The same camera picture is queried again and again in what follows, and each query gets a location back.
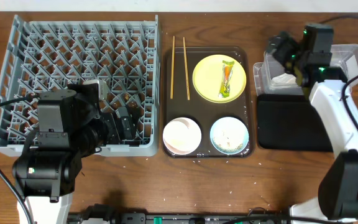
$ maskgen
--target yellow plate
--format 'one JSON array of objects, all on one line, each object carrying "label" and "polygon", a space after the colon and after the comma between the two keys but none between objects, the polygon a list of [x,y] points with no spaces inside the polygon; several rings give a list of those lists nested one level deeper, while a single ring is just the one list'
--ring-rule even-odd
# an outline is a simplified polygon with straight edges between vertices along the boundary
[{"label": "yellow plate", "polygon": [[[219,89],[223,80],[222,61],[234,61],[233,74],[230,81],[230,95],[219,98]],[[204,99],[213,103],[227,103],[235,100],[246,88],[246,71],[240,63],[226,55],[211,55],[200,62],[193,71],[194,88]]]}]

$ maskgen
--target table surface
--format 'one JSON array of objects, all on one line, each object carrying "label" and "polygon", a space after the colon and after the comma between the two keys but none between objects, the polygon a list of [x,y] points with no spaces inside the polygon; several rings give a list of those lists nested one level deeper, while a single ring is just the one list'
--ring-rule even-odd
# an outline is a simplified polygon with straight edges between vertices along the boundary
[{"label": "table surface", "polygon": [[[14,14],[0,12],[0,70]],[[337,15],[157,14],[162,25],[162,55],[172,47],[173,35],[177,47],[182,46],[182,37],[186,37],[187,47],[239,46],[247,53],[250,76],[253,64],[263,61],[269,37],[287,30],[300,39],[307,22]],[[20,12],[18,15],[25,21],[153,21],[155,17],[155,13],[137,12]],[[335,44],[358,44],[358,21],[337,21],[333,25]],[[254,79],[249,80],[255,114]],[[358,107],[358,85],[352,94]],[[0,168],[11,181],[15,159],[0,154]],[[70,211],[79,212],[95,203],[112,205],[122,212],[238,214],[247,213],[253,207],[284,210],[315,197],[333,161],[332,153],[259,148],[247,159],[172,159],[161,149],[160,138],[160,150],[153,157],[90,156],[83,159]],[[1,179],[0,223],[18,223],[16,200]]]}]

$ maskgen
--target chopstick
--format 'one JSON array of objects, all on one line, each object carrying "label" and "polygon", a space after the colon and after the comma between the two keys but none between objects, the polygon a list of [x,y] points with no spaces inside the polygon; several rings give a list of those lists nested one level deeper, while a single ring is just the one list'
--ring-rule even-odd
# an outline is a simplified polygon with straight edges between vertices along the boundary
[{"label": "chopstick", "polygon": [[172,41],[171,99],[173,99],[173,67],[175,65],[175,36]]},{"label": "chopstick", "polygon": [[185,71],[186,71],[186,89],[187,89],[187,100],[190,100],[190,90],[189,90],[189,75],[187,73],[187,56],[186,56],[186,43],[185,37],[183,37],[183,53],[185,55]]}]

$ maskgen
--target robotic arm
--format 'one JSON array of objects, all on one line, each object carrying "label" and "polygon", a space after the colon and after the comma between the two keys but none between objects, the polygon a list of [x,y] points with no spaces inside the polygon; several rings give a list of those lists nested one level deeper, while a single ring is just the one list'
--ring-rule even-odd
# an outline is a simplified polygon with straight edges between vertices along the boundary
[{"label": "robotic arm", "polygon": [[286,73],[296,76],[297,84],[321,117],[336,158],[319,186],[318,198],[292,206],[293,216],[358,218],[358,129],[351,118],[358,124],[358,110],[346,88],[344,96],[352,115],[347,112],[341,95],[347,77],[341,68],[330,66],[333,34],[331,26],[309,24],[300,43],[282,32],[271,38],[267,47]]},{"label": "robotic arm", "polygon": [[[96,149],[103,144],[134,138],[137,119],[125,106],[117,110],[117,118],[101,112],[99,100],[106,95],[107,84],[101,80],[40,95],[39,130],[26,138],[12,169],[15,187],[37,224],[66,223],[81,158],[100,152]],[[30,148],[35,137],[39,146]],[[17,209],[21,223],[27,223],[19,204]]]}]

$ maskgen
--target candy wrapper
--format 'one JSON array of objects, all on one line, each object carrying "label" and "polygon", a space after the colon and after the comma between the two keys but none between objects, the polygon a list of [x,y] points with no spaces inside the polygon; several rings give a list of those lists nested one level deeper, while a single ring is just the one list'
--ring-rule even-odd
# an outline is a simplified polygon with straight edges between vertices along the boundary
[{"label": "candy wrapper", "polygon": [[221,89],[219,91],[219,98],[226,98],[230,95],[230,79],[233,74],[234,62],[223,61],[223,79]]}]

